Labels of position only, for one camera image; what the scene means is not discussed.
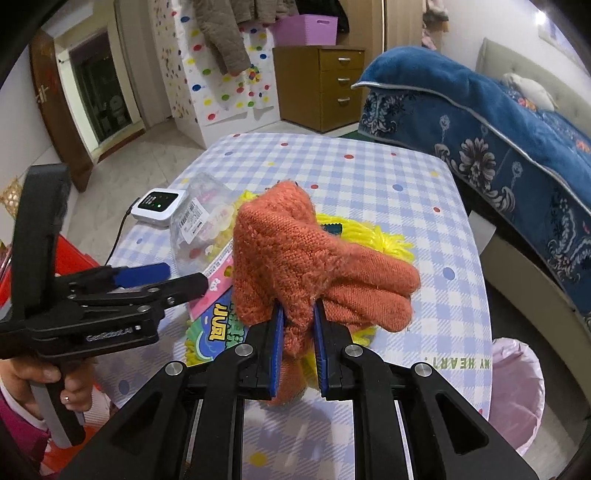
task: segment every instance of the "pillow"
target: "pillow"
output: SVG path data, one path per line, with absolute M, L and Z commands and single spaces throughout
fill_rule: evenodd
M 505 73 L 501 77 L 501 83 L 513 88 L 513 90 L 517 90 L 530 102 L 534 103 L 537 108 L 551 112 L 558 108 L 552 96 L 535 80 L 520 77 L 516 73 Z

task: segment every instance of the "human hand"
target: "human hand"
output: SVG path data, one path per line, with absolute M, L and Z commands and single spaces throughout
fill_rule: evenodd
M 89 358 L 81 364 L 67 364 L 61 402 L 68 410 L 88 411 L 92 406 L 92 387 L 95 379 L 94 359 Z M 61 378 L 60 370 L 51 364 L 45 364 L 30 356 L 19 356 L 0 361 L 0 378 L 12 397 L 34 417 L 42 420 L 39 406 L 33 397 L 29 380 L 48 384 Z

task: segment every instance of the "doorway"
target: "doorway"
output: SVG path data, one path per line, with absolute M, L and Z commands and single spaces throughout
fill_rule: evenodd
M 71 49 L 70 59 L 82 104 L 100 144 L 132 123 L 107 30 Z

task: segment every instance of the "wooden drawer cabinet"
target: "wooden drawer cabinet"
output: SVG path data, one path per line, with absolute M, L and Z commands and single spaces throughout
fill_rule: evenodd
M 365 52 L 349 47 L 273 49 L 281 119 L 320 132 L 359 121 Z

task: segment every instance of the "pink sleeve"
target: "pink sleeve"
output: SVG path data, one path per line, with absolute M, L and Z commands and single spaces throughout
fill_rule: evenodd
M 50 437 L 49 432 L 35 428 L 21 418 L 20 415 L 13 412 L 2 393 L 0 393 L 0 418 L 2 418 L 4 425 L 6 425 L 21 451 L 33 460 L 35 465 L 39 466 L 45 455 L 45 448 Z

